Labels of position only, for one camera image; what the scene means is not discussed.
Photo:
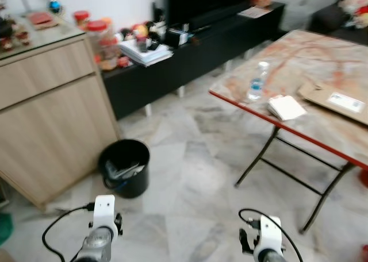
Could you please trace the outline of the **dark grey sofa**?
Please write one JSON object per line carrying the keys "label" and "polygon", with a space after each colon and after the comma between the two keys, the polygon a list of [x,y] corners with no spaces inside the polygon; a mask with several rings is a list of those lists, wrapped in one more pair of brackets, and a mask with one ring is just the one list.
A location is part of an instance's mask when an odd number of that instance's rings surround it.
{"label": "dark grey sofa", "polygon": [[337,3],[334,3],[314,12],[306,30],[360,45],[368,45],[366,28],[359,29],[354,26],[346,26],[347,21],[348,17],[344,10]]}

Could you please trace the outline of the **clear plastic water bottle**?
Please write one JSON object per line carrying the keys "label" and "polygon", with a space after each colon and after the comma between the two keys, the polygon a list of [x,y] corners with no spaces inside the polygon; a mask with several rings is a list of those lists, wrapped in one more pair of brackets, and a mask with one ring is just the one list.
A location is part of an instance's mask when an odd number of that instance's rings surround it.
{"label": "clear plastic water bottle", "polygon": [[265,82],[267,78],[269,77],[270,73],[270,63],[266,61],[260,61],[258,63],[258,69],[253,76],[250,87],[247,92],[247,99],[251,102],[255,102],[258,99],[261,99],[263,97],[263,94],[265,94],[265,90],[263,89],[263,86],[265,86]]}

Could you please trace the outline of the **white paper stack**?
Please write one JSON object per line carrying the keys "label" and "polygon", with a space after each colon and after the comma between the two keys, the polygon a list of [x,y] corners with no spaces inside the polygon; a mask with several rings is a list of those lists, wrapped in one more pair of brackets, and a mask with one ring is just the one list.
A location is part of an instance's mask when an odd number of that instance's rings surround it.
{"label": "white paper stack", "polygon": [[118,47],[123,55],[145,67],[150,67],[150,65],[173,57],[173,52],[168,46],[161,44],[153,50],[149,50],[147,47],[145,52],[141,51],[137,40],[122,41],[118,43]]}

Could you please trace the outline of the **small white box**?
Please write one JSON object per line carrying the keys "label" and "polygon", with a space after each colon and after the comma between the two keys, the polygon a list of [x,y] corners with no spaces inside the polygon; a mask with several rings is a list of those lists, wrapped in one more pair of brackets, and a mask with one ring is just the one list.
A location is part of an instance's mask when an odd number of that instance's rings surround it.
{"label": "small white box", "polygon": [[181,30],[175,30],[173,28],[169,28],[167,31],[167,38],[171,38],[171,46],[182,46],[183,44],[186,44],[194,35],[181,31]]}

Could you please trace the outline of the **marble top folding table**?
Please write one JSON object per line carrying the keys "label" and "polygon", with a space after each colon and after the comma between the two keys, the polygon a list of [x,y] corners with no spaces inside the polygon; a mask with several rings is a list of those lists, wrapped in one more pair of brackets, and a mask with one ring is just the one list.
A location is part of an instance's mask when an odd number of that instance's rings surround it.
{"label": "marble top folding table", "polygon": [[[270,73],[263,86],[263,97],[251,102],[247,99],[247,92],[260,61],[270,63]],[[366,99],[368,48],[323,34],[293,30],[237,67],[234,75],[227,75],[209,89],[214,97],[271,123],[271,133],[251,162],[251,167],[266,162],[265,153],[273,142],[286,144],[308,155],[307,149],[287,140],[288,134],[345,160],[344,165],[336,168],[337,175],[328,187],[324,191],[315,190],[320,200],[301,233],[311,228],[339,181],[353,168],[366,168],[368,162],[368,127],[303,99],[297,94],[297,89],[305,82],[324,83]],[[299,98],[307,114],[281,122],[266,107],[268,100],[278,95]]]}

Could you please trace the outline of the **green plastic object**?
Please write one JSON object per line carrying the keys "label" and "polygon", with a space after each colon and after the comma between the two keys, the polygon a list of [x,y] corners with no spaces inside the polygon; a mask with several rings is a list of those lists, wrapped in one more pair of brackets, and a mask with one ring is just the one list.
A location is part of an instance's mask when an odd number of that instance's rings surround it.
{"label": "green plastic object", "polygon": [[0,246],[2,246],[13,234],[14,225],[10,214],[0,213]]}

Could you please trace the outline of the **white tissue pack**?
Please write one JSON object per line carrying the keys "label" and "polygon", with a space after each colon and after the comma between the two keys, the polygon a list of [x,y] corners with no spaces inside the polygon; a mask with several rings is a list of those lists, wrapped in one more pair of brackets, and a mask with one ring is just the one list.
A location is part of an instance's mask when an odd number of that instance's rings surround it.
{"label": "white tissue pack", "polygon": [[290,95],[271,97],[266,104],[266,109],[281,122],[294,120],[307,114],[300,99]]}

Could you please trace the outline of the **black TV console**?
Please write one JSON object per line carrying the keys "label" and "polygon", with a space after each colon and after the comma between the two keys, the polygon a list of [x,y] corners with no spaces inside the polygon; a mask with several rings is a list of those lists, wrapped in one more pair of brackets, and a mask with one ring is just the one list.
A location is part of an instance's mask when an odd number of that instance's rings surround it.
{"label": "black TV console", "polygon": [[135,64],[103,72],[115,118],[127,117],[264,41],[283,36],[279,23],[285,10],[284,3],[274,2],[271,12],[259,18],[226,18],[195,34],[175,49],[172,57],[150,67]]}

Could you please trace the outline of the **grey crumpled trash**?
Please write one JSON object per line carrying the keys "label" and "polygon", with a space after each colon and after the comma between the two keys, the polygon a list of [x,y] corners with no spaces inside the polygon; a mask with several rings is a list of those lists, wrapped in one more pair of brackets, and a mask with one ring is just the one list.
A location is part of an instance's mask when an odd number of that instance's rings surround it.
{"label": "grey crumpled trash", "polygon": [[103,165],[103,172],[107,175],[108,180],[126,180],[142,171],[145,164],[134,161],[126,167],[116,167],[110,160]]}

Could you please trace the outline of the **flat red box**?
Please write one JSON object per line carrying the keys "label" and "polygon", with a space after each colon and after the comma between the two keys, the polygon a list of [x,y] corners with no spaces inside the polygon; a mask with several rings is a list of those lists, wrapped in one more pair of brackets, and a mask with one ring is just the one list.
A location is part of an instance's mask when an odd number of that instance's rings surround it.
{"label": "flat red box", "polygon": [[33,12],[26,15],[26,19],[32,24],[35,30],[45,30],[58,26],[55,16],[49,12]]}

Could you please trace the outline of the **small red lid jar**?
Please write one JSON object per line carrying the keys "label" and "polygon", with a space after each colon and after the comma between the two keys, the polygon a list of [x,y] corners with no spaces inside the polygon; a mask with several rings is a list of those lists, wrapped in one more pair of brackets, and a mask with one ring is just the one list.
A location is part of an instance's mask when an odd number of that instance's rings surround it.
{"label": "small red lid jar", "polygon": [[90,13],[87,10],[78,10],[72,13],[77,28],[82,31],[88,31],[87,26],[90,21]]}

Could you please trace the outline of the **large red lid jar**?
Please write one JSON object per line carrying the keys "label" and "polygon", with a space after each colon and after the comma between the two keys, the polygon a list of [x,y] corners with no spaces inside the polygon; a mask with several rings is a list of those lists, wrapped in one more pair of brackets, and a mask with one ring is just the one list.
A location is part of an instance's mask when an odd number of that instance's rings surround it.
{"label": "large red lid jar", "polygon": [[95,62],[100,70],[115,70],[121,51],[112,26],[103,20],[89,21],[87,32],[94,43]]}

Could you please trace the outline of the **black television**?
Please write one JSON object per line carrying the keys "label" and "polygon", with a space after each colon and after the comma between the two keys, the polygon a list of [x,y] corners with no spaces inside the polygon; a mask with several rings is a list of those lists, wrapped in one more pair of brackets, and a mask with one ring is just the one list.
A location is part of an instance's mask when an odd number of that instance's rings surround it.
{"label": "black television", "polygon": [[251,6],[251,0],[166,0],[166,25],[189,30],[237,15]]}

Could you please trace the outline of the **blue ornament figurine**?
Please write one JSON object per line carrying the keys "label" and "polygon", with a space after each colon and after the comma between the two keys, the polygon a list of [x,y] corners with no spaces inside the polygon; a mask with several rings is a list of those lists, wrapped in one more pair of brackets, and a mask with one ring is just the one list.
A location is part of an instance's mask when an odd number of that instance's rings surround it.
{"label": "blue ornament figurine", "polygon": [[59,0],[48,0],[48,10],[57,16],[62,16],[64,9]]}

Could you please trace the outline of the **brown cardboard envelope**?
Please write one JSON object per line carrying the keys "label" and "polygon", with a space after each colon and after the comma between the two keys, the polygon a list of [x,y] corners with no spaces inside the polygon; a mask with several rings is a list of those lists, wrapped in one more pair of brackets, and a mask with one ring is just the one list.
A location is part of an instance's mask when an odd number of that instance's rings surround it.
{"label": "brown cardboard envelope", "polygon": [[368,125],[367,99],[358,94],[348,93],[333,86],[318,82],[305,82],[297,89],[303,99],[321,107]]}

